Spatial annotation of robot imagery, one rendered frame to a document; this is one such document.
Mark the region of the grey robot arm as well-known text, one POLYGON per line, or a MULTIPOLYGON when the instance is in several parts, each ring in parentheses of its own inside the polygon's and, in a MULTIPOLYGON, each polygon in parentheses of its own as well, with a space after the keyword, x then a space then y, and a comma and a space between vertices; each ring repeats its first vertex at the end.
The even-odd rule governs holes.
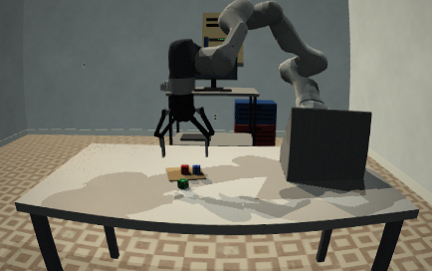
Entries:
POLYGON ((219 28, 227 35, 220 46, 202 48, 192 39, 172 42, 168 51, 169 77, 160 90, 172 95, 189 95, 195 91, 195 74, 226 76, 235 65, 248 30, 270 25, 280 48, 297 55, 279 67, 281 78, 295 88, 297 108, 331 110, 321 99, 318 84, 308 78, 326 69, 326 56, 306 45, 277 2, 263 3, 253 5, 250 0, 236 0, 229 4, 218 18, 219 28))

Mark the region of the red die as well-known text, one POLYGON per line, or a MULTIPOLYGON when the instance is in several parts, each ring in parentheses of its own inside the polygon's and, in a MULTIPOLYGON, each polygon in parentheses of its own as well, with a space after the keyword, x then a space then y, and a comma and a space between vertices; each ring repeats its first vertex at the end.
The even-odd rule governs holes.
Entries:
POLYGON ((189 165, 181 164, 181 174, 188 174, 188 173, 189 173, 189 165))

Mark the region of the blue die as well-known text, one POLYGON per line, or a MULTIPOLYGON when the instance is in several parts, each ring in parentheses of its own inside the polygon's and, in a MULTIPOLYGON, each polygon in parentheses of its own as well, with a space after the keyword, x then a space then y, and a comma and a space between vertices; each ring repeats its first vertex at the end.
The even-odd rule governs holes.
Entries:
POLYGON ((193 174, 200 174, 200 164, 193 164, 192 170, 193 174))

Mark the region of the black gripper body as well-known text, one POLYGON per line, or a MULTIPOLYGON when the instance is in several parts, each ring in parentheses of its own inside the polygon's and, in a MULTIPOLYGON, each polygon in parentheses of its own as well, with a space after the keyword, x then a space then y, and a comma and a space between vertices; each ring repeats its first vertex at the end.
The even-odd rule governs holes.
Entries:
POLYGON ((176 119, 177 122, 189 122, 184 113, 187 112, 191 117, 195 114, 193 94, 171 95, 170 113, 174 117, 177 112, 180 112, 180 116, 176 119))

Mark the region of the tan flat mat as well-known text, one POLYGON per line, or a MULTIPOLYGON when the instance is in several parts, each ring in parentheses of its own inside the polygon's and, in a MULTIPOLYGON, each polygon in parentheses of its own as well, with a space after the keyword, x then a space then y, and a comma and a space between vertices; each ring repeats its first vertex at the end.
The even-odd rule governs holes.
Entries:
POLYGON ((177 181, 181 178, 186 178, 188 180, 196 180, 196 179, 206 179, 204 173, 200 168, 200 174, 192 173, 192 166, 189 166, 188 174, 181 174, 181 167, 168 167, 166 169, 169 181, 177 181))

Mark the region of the green die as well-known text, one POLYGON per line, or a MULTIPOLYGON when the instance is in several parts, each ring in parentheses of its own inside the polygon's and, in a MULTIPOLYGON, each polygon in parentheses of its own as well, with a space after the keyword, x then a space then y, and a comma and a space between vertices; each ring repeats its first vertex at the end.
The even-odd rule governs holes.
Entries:
POLYGON ((177 187, 181 189, 185 189, 189 187, 188 179, 181 178, 177 180, 177 187))

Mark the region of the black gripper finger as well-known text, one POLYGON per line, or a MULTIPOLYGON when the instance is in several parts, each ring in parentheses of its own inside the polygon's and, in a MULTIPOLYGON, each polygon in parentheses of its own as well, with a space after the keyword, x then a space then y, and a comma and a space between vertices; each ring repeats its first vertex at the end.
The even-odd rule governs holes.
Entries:
POLYGON ((210 125, 207 117, 204 114, 204 108, 201 107, 201 108, 195 109, 195 112, 197 112, 198 115, 201 116, 201 118, 202 118, 204 124, 206 125, 207 129, 209 130, 209 132, 194 118, 194 116, 191 117, 187 112, 185 112, 184 114, 205 135, 205 155, 206 155, 206 157, 208 157, 209 137, 214 136, 215 132, 214 132, 212 126, 210 125))
POLYGON ((162 127, 162 124, 164 122, 165 117, 168 115, 168 113, 170 113, 170 110, 168 109, 163 109, 162 113, 161 113, 161 118, 160 121, 158 123, 158 126, 155 130, 154 136, 159 137, 159 142, 160 142, 160 147, 161 147, 161 152, 162 152, 162 157, 165 157, 165 142, 164 142, 164 135, 166 134, 166 132, 170 129, 170 127, 173 125, 173 123, 176 121, 176 119, 180 116, 180 112, 177 112, 176 115, 173 117, 173 119, 169 122, 169 124, 166 126, 166 128, 163 130, 162 133, 160 133, 160 129, 162 127))

